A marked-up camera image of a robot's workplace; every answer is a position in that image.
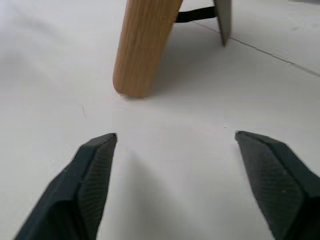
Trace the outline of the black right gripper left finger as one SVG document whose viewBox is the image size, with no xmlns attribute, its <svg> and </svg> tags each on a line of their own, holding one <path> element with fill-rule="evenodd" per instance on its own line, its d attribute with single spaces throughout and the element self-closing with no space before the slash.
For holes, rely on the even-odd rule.
<svg viewBox="0 0 320 240">
<path fill-rule="evenodd" d="M 81 145 L 47 185 L 13 240 L 96 240 L 108 196 L 117 134 Z"/>
</svg>

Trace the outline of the wooden furniture leg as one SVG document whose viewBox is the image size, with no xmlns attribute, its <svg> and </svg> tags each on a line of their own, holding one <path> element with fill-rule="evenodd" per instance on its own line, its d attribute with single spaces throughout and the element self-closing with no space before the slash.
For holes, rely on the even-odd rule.
<svg viewBox="0 0 320 240">
<path fill-rule="evenodd" d="M 232 0 L 212 2 L 210 7 L 181 12 L 183 0 L 127 0 L 112 77 L 115 91 L 130 98 L 150 93 L 176 23 L 217 18 L 226 45 L 232 32 Z"/>
</svg>

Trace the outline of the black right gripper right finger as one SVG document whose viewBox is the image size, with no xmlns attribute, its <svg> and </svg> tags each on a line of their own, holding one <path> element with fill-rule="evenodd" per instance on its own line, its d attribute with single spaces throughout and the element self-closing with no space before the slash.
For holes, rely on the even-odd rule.
<svg viewBox="0 0 320 240">
<path fill-rule="evenodd" d="M 320 240 L 320 177 L 284 142 L 248 131 L 235 140 L 274 240 Z"/>
</svg>

